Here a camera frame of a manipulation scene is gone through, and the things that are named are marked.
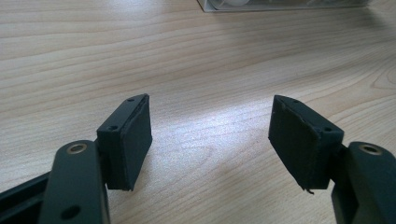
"metal rivet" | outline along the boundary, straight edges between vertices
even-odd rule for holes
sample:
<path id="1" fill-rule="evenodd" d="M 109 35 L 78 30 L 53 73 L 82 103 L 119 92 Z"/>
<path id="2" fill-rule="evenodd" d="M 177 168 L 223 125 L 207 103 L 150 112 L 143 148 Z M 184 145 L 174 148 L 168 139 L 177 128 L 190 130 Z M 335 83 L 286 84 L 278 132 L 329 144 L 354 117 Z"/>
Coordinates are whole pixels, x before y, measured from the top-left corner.
<path id="1" fill-rule="evenodd" d="M 78 154 L 82 151 L 87 149 L 87 145 L 83 143 L 74 144 L 73 146 L 69 147 L 66 151 L 69 154 Z"/>
<path id="2" fill-rule="evenodd" d="M 374 156 L 380 156 L 382 155 L 382 150 L 379 147 L 376 147 L 374 145 L 360 145 L 359 149 L 362 150 L 365 153 L 374 155 Z"/>

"screw hole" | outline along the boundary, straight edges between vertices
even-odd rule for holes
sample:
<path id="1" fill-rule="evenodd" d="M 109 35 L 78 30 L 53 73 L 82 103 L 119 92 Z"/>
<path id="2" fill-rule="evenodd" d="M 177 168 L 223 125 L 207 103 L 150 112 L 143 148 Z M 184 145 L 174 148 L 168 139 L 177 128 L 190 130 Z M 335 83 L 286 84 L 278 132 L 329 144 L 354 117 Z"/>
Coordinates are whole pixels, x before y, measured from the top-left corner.
<path id="1" fill-rule="evenodd" d="M 369 146 L 369 145 L 360 145 L 359 148 L 364 151 L 365 153 L 379 156 L 382 154 L 382 150 L 378 147 L 375 146 Z"/>
<path id="2" fill-rule="evenodd" d="M 81 208 L 78 205 L 70 206 L 62 211 L 61 219 L 63 220 L 72 219 L 73 217 L 76 217 L 80 211 Z"/>
<path id="3" fill-rule="evenodd" d="M 66 151 L 69 154 L 77 154 L 82 152 L 83 150 L 87 149 L 87 145 L 83 143 L 74 144 L 73 146 L 69 147 Z"/>
<path id="4" fill-rule="evenodd" d="M 113 125 L 113 126 L 108 126 L 107 129 L 110 131 L 115 131 L 119 128 L 119 126 Z"/>

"clamp jaw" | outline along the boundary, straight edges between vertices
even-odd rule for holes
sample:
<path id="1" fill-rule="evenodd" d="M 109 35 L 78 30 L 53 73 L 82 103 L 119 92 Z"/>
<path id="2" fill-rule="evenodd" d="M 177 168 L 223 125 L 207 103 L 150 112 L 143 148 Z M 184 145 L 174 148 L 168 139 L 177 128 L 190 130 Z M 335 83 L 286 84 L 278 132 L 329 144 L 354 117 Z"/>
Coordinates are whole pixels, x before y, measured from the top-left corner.
<path id="1" fill-rule="evenodd" d="M 394 223 L 394 156 L 369 143 L 345 147 L 343 137 L 343 130 L 300 101 L 274 97 L 269 139 L 298 185 L 311 192 L 326 189 L 331 179 L 339 224 Z"/>
<path id="2" fill-rule="evenodd" d="M 110 223 L 106 187 L 133 190 L 152 142 L 149 96 L 125 100 L 95 141 L 61 147 L 49 173 L 0 194 L 0 223 Z"/>

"wood grain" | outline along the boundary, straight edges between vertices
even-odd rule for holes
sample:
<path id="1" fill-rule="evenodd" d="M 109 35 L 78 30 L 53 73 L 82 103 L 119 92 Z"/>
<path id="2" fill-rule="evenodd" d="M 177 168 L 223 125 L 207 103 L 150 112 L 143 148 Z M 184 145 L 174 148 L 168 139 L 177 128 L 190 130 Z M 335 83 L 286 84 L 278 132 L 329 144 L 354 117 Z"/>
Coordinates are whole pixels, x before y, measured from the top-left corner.
<path id="1" fill-rule="evenodd" d="M 334 223 L 272 149 L 274 94 L 396 154 L 396 3 L 203 13 L 194 0 L 1 1 L 0 191 L 125 98 L 151 96 L 154 142 L 112 223 Z"/>

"transparent box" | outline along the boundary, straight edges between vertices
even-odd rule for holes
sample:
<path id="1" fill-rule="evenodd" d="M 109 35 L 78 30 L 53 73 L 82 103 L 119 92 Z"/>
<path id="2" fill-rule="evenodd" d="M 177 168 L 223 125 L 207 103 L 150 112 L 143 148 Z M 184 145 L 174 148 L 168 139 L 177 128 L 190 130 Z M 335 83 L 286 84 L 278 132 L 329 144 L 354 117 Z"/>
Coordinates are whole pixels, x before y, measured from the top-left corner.
<path id="1" fill-rule="evenodd" d="M 204 11 L 364 7 L 370 0 L 198 0 Z"/>

